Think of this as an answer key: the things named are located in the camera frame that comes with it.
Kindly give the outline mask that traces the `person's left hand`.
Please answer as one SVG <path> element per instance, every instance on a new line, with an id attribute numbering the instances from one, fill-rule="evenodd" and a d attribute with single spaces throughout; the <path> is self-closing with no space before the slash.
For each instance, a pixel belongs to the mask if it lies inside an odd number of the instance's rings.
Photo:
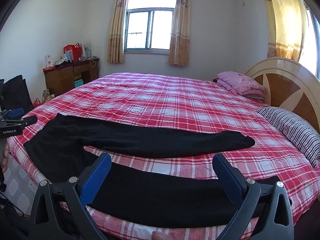
<path id="1" fill-rule="evenodd" d="M 2 169 L 3 173 L 5 173 L 6 170 L 8 169 L 9 153 L 10 153 L 10 149 L 9 149 L 8 144 L 6 144 L 3 149 L 3 157 L 1 160 L 1 169 Z"/>

